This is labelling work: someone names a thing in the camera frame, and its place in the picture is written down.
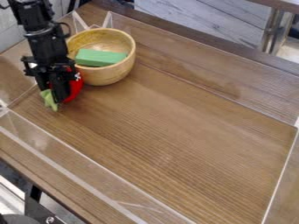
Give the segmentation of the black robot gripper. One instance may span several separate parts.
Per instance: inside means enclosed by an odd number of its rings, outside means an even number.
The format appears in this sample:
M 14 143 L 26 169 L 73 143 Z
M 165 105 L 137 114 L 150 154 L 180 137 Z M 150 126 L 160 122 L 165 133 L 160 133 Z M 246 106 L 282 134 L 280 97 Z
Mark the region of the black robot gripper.
M 62 103 L 70 97 L 70 81 L 75 76 L 66 47 L 70 34 L 59 26 L 25 26 L 23 30 L 31 51 L 30 56 L 21 57 L 23 74 L 34 77 L 41 91 L 50 88 L 54 101 Z

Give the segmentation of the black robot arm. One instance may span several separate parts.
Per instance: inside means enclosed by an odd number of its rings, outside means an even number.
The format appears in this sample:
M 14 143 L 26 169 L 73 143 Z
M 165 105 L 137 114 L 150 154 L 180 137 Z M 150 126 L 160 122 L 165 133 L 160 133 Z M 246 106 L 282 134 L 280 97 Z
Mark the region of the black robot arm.
M 23 29 L 31 55 L 22 56 L 23 74 L 31 76 L 41 91 L 50 90 L 55 103 L 67 102 L 77 94 L 73 85 L 79 80 L 74 61 L 67 57 L 66 23 L 53 20 L 49 0 L 6 0 L 0 9 L 10 9 L 17 24 Z

